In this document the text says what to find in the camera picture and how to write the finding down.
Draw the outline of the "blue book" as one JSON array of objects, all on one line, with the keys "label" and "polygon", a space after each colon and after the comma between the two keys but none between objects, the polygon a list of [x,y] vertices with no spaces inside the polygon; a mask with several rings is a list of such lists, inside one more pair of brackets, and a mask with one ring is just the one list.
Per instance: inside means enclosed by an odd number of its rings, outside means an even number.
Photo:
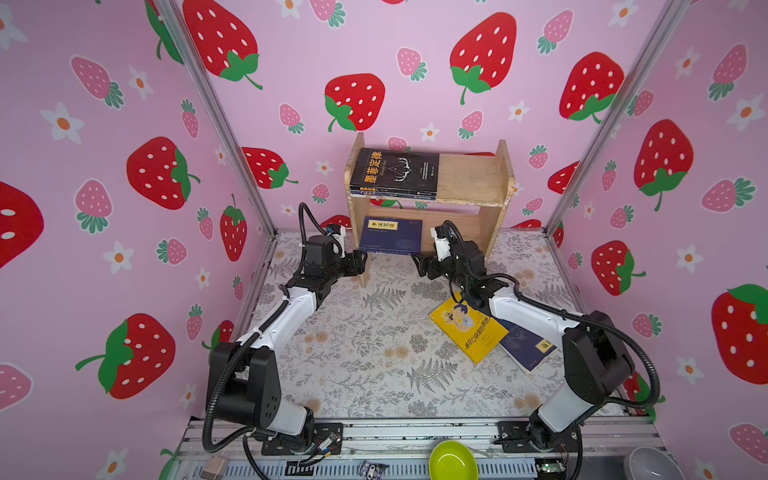
[{"label": "blue book", "polygon": [[526,373],[535,370],[556,348],[542,337],[506,320],[498,323],[507,330],[499,346]]},{"label": "blue book", "polygon": [[422,251],[422,221],[366,217],[359,249],[367,253],[410,255]]}]

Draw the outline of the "yellow cartoon cover book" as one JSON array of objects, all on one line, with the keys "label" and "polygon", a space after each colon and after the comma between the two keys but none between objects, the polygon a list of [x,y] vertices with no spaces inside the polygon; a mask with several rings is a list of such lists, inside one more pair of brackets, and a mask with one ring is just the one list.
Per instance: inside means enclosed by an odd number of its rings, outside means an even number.
[{"label": "yellow cartoon cover book", "polygon": [[430,318],[474,364],[482,362],[508,334],[499,321],[453,299],[433,310]]}]

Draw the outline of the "dark portrait cover book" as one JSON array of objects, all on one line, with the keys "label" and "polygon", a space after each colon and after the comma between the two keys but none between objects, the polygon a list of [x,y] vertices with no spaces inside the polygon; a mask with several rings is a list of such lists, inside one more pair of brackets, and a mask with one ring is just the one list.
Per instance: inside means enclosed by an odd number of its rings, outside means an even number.
[{"label": "dark portrait cover book", "polygon": [[423,195],[416,193],[402,193],[402,192],[363,192],[351,190],[351,197],[369,198],[369,199],[406,199],[406,200],[418,200],[418,201],[437,201],[436,195]]}]

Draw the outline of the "black book yellow title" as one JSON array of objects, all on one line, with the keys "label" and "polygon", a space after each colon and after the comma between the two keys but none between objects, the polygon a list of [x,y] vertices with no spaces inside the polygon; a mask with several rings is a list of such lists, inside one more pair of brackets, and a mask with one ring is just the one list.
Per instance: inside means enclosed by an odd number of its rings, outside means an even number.
[{"label": "black book yellow title", "polygon": [[436,195],[440,155],[363,148],[356,157],[349,189]]}]

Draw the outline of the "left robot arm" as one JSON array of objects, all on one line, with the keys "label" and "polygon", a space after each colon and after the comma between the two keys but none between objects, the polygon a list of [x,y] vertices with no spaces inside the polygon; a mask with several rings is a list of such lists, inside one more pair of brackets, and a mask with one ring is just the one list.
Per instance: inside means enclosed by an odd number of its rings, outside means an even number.
[{"label": "left robot arm", "polygon": [[312,410],[285,400],[277,356],[343,277],[365,271],[367,255],[344,248],[346,230],[321,226],[309,207],[299,205],[301,256],[293,276],[281,287],[281,302],[266,319],[232,342],[219,343],[210,355],[202,445],[216,453],[251,434],[280,437],[295,451],[314,439]]}]

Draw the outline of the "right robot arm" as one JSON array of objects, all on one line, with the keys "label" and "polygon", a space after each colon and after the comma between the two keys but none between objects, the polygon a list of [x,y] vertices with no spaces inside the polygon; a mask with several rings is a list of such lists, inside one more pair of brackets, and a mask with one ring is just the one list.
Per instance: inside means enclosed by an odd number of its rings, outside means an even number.
[{"label": "right robot arm", "polygon": [[[449,220],[431,229],[430,234],[434,254],[413,257],[420,276],[446,278],[470,308],[522,327],[550,342],[562,354],[563,383],[530,415],[521,436],[532,447],[542,452],[554,449],[609,403],[647,410],[658,402],[661,385],[656,367],[642,347],[616,328],[609,316],[600,311],[572,313],[526,296],[513,276],[488,272],[479,247],[464,240]],[[647,372],[648,396],[642,401],[615,396],[616,389],[635,373],[636,360]]]}]

